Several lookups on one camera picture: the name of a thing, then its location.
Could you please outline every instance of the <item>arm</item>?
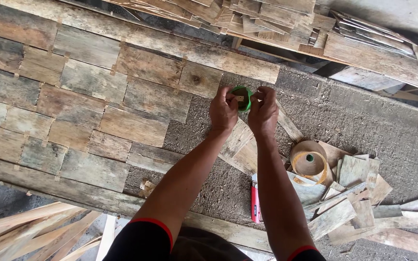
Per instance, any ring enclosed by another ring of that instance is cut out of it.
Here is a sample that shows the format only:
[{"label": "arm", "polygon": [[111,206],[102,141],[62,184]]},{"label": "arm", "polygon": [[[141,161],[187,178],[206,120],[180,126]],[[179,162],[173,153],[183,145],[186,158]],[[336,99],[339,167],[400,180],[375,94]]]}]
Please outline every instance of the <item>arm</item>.
[{"label": "arm", "polygon": [[251,97],[248,125],[257,141],[259,205],[270,247],[278,260],[286,260],[299,247],[314,246],[314,242],[299,197],[278,153],[275,100],[273,89],[259,87]]},{"label": "arm", "polygon": [[227,93],[230,88],[219,89],[211,102],[209,115],[212,129],[207,138],[169,169],[133,217],[153,218],[164,223],[174,243],[185,214],[238,120],[238,102],[233,94]]}]

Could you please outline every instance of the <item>tape roll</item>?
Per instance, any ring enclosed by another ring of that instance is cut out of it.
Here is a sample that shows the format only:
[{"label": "tape roll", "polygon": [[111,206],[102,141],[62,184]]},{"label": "tape roll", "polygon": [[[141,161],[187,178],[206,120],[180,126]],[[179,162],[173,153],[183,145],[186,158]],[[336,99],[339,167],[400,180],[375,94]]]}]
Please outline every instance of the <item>tape roll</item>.
[{"label": "tape roll", "polygon": [[293,181],[302,186],[314,186],[321,184],[327,177],[327,154],[324,148],[317,142],[308,140],[298,143],[291,149],[291,166],[294,172],[305,178],[320,175],[315,184],[306,183],[299,178]]}]

